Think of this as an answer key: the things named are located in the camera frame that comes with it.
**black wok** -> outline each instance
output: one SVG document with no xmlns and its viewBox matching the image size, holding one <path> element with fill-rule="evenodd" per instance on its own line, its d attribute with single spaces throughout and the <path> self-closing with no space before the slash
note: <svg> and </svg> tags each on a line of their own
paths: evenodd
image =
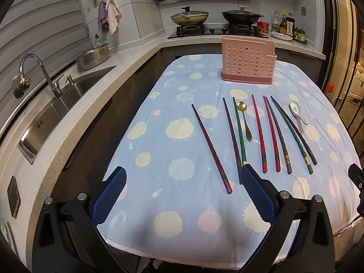
<svg viewBox="0 0 364 273">
<path fill-rule="evenodd" d="M 255 14 L 250 11 L 241 10 L 223 11 L 222 15 L 229 22 L 236 25 L 253 25 L 257 23 L 259 18 L 264 17 L 263 14 Z"/>
</svg>

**chopstick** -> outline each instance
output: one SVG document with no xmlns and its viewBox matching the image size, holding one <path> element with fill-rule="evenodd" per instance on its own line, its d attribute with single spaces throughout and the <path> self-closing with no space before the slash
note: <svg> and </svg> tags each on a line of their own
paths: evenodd
<svg viewBox="0 0 364 273">
<path fill-rule="evenodd" d="M 243 161 L 243 165 L 245 165 L 247 163 L 247 161 L 246 161 L 246 153 L 245 153 L 245 145 L 244 145 L 244 136 L 243 136 L 243 131 L 241 130 L 241 123 L 240 123 L 240 118 L 239 118 L 238 107 L 236 106 L 235 97 L 233 97 L 233 101 L 234 101 L 234 108 L 235 108 L 235 114 L 236 114 L 236 122 L 238 123 L 238 130 L 239 130 L 241 160 Z"/>
<path fill-rule="evenodd" d="M 236 142 L 235 132 L 234 132 L 233 124 L 231 122 L 231 118 L 230 118 L 230 114 L 229 114 L 229 110 L 228 110 L 228 106 L 226 104 L 225 98 L 223 97 L 222 100 L 223 100 L 224 106 L 225 106 L 227 121 L 229 122 L 231 139 L 233 140 L 233 146 L 234 146 L 234 152 L 235 152 L 236 165 L 237 165 L 237 168 L 238 168 L 239 183 L 240 183 L 240 185 L 242 185 L 243 184 L 243 178 L 241 177 L 241 167 L 242 166 L 241 166 L 241 160 L 240 160 L 238 143 Z"/>
<path fill-rule="evenodd" d="M 207 144 L 209 145 L 209 148 L 210 148 L 212 157 L 215 160 L 217 169 L 219 170 L 219 173 L 221 175 L 221 178 L 222 178 L 222 181 L 224 183 L 225 189 L 226 189 L 226 191 L 227 191 L 228 194 L 231 194 L 233 192 L 233 190 L 232 190 L 232 188 L 230 186 L 230 183 L 229 183 L 229 180 L 228 180 L 228 178 L 227 178 L 227 176 L 225 174 L 225 171 L 224 171 L 224 169 L 223 169 L 223 167 L 221 165 L 221 162 L 219 160 L 219 157 L 216 154 L 216 151 L 214 149 L 214 146 L 212 145 L 212 142 L 211 142 L 211 140 L 210 140 L 210 138 L 209 138 L 209 136 L 208 136 L 208 134 L 206 132 L 205 127 L 203 126 L 203 123 L 202 123 L 202 121 L 200 119 L 200 116 L 198 115 L 198 113 L 197 113 L 197 111 L 195 109 L 195 106 L 193 104 L 192 104 L 192 108 L 193 108 L 193 111 L 195 112 L 196 118 L 198 120 L 198 123 L 200 124 L 200 127 L 202 129 L 203 135 L 205 136 L 205 139 L 207 141 Z"/>
<path fill-rule="evenodd" d="M 272 109 L 272 107 L 270 105 L 270 102 L 269 102 L 268 98 L 265 97 L 265 99 L 266 99 L 266 101 L 268 103 L 268 106 L 269 106 L 269 109 L 270 109 L 270 111 L 272 113 L 272 117 L 273 117 L 273 120 L 274 120 L 274 124 L 276 125 L 276 129 L 277 129 L 277 132 L 278 132 L 279 139 L 281 140 L 282 150 L 283 150 L 283 154 L 284 154 L 284 160 L 286 161 L 287 173 L 291 174 L 292 173 L 292 166 L 291 166 L 291 162 L 289 160 L 289 155 L 288 155 L 286 143 L 284 142 L 284 138 L 283 138 L 283 135 L 282 135 L 281 128 L 279 127 L 276 115 L 274 114 L 274 111 L 273 111 L 273 109 Z"/>
<path fill-rule="evenodd" d="M 283 114 L 286 116 L 288 122 L 292 125 L 292 127 L 294 128 L 294 130 L 296 131 L 296 133 L 298 134 L 299 138 L 301 139 L 303 146 L 305 147 L 306 151 L 308 152 L 308 155 L 310 156 L 312 163 L 314 165 L 317 165 L 317 160 L 314 156 L 314 154 L 311 151 L 311 148 L 308 146 L 308 144 L 306 143 L 306 140 L 304 139 L 304 137 L 302 136 L 302 134 L 300 133 L 300 131 L 298 130 L 297 126 L 294 124 L 294 122 L 290 119 L 290 117 L 287 115 L 287 113 L 282 109 L 282 107 L 277 103 L 277 105 L 279 106 L 279 108 L 282 110 Z"/>
<path fill-rule="evenodd" d="M 303 159 L 305 160 L 305 163 L 306 163 L 306 166 L 307 166 L 307 169 L 308 169 L 308 172 L 310 174 L 313 174 L 313 169 L 312 169 L 312 166 L 311 166 L 311 163 L 310 163 L 310 160 L 308 160 L 308 157 L 307 157 L 307 154 L 305 152 L 305 150 L 303 149 L 301 143 L 300 143 L 300 140 L 298 139 L 297 135 L 296 135 L 296 132 L 294 131 L 293 127 L 291 126 L 291 124 L 289 123 L 288 119 L 286 118 L 286 116 L 284 115 L 283 113 L 283 109 L 281 108 L 281 106 L 277 103 L 277 101 L 271 96 L 270 97 L 273 101 L 273 103 L 275 104 L 275 106 L 277 107 L 278 111 L 281 113 L 284 121 L 286 122 L 289 130 L 291 131 L 297 145 L 298 145 L 298 148 L 300 149 L 301 151 L 301 154 L 302 154 L 302 157 Z"/>
<path fill-rule="evenodd" d="M 278 151 L 276 134 L 274 132 L 273 121 L 272 121 L 272 117 L 271 117 L 270 112 L 269 112 L 269 108 L 268 108 L 268 104 L 267 104 L 266 97 L 264 95 L 263 95 L 263 99 L 264 99 L 265 108 L 267 110 L 267 115 L 268 115 L 268 119 L 269 119 L 270 131 L 272 133 L 273 148 L 274 148 L 274 158 L 276 160 L 276 171 L 277 172 L 280 172 L 281 171 L 281 162 L 279 160 L 279 151 Z"/>
<path fill-rule="evenodd" d="M 255 103 L 254 95 L 252 95 L 253 104 L 254 104 L 254 110 L 255 110 L 255 116 L 257 117 L 257 125 L 258 125 L 258 132 L 259 132 L 259 140 L 260 140 L 260 151 L 262 154 L 262 167 L 263 167 L 263 173 L 267 173 L 267 156 L 265 154 L 265 146 L 264 146 L 264 138 L 263 138 L 263 131 L 262 131 L 262 125 L 260 123 L 259 114 L 257 105 Z"/>
</svg>

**white towel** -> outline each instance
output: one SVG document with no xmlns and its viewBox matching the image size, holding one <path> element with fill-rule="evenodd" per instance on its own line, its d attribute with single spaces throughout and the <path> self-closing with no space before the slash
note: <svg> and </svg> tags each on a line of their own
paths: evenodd
<svg viewBox="0 0 364 273">
<path fill-rule="evenodd" d="M 107 21 L 109 23 L 110 34 L 113 35 L 118 31 L 118 21 L 121 17 L 121 12 L 115 0 L 107 0 L 105 8 L 107 11 Z"/>
</svg>

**tablecloth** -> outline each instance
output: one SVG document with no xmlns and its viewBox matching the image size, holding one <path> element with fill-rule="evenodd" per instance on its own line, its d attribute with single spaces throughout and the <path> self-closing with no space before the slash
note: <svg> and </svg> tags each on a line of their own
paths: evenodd
<svg viewBox="0 0 364 273">
<path fill-rule="evenodd" d="M 272 85 L 222 81 L 222 56 L 183 56 L 171 63 L 141 105 L 105 174 L 117 166 L 127 184 L 107 220 L 98 226 L 112 246 L 141 256 L 210 268 L 240 268 L 262 241 L 264 222 L 239 185 L 235 155 L 222 98 L 225 97 L 238 139 L 233 99 L 248 104 L 246 118 L 253 135 L 245 138 L 247 160 L 278 191 L 310 199 L 320 194 L 333 233 L 357 216 L 359 191 L 348 168 L 359 163 L 354 145 L 337 112 L 320 89 L 295 65 L 277 61 Z M 251 95 L 261 120 L 268 161 L 262 173 L 260 142 Z M 273 143 L 263 95 L 273 95 L 291 116 L 296 100 L 309 122 L 303 126 L 318 164 L 308 173 L 305 161 L 279 112 L 272 104 L 291 159 L 287 174 L 281 144 L 282 170 L 276 172 Z M 192 110 L 197 108 L 233 188 L 228 195 Z M 278 259 L 285 257 L 298 227 L 292 224 Z"/>
</svg>

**chrome faucet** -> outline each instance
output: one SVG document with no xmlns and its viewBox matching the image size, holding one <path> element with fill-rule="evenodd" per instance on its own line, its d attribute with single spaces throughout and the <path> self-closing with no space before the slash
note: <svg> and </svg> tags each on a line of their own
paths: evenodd
<svg viewBox="0 0 364 273">
<path fill-rule="evenodd" d="M 13 81 L 13 85 L 15 85 L 15 87 L 14 87 L 14 96 L 17 99 L 20 99 L 24 95 L 24 92 L 26 90 L 28 90 L 28 88 L 30 87 L 30 83 L 31 83 L 32 80 L 30 78 L 24 77 L 24 63 L 25 63 L 25 60 L 27 58 L 32 58 L 37 62 L 37 64 L 40 66 L 40 68 L 41 68 L 41 70 L 43 72 L 43 75 L 46 78 L 49 86 L 51 87 L 54 95 L 56 96 L 56 98 L 60 98 L 61 95 L 62 95 L 62 91 L 59 88 L 58 83 L 56 82 L 55 84 L 53 84 L 53 82 L 50 79 L 50 77 L 48 75 L 48 72 L 46 70 L 46 67 L 44 66 L 42 60 L 37 55 L 35 55 L 34 53 L 27 53 L 21 59 L 21 63 L 20 63 L 20 66 L 19 66 L 20 79 L 18 77 L 16 77 L 14 79 L 14 81 Z"/>
</svg>

